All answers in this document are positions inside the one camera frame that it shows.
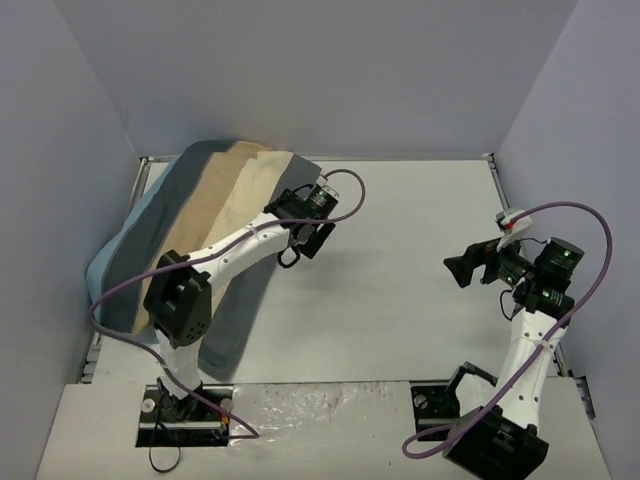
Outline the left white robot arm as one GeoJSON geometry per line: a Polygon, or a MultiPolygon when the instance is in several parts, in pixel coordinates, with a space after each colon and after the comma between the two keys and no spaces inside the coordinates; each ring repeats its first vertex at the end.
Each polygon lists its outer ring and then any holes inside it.
{"type": "Polygon", "coordinates": [[[305,256],[313,258],[335,228],[327,219],[339,194],[327,185],[313,185],[302,197],[286,189],[246,226],[217,243],[179,255],[170,250],[159,269],[194,260],[194,265],[154,276],[143,300],[156,331],[165,372],[159,377],[167,392],[165,406],[179,418],[195,415],[201,406],[198,356],[212,323],[212,298],[219,288],[263,259],[292,251],[290,268],[305,256]]]}

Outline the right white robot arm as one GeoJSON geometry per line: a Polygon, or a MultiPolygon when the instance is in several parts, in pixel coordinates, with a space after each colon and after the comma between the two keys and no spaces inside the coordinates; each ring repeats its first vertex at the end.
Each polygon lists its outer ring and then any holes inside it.
{"type": "Polygon", "coordinates": [[[462,288],[483,268],[482,283],[503,281],[517,306],[500,374],[465,363],[443,389],[446,406],[459,413],[449,432],[455,442],[443,455],[479,479],[525,479],[547,456],[549,445],[538,433],[541,394],[566,332],[560,321],[575,304],[566,290],[583,255],[552,237],[528,261],[519,243],[503,246],[494,239],[443,262],[462,288]]]}

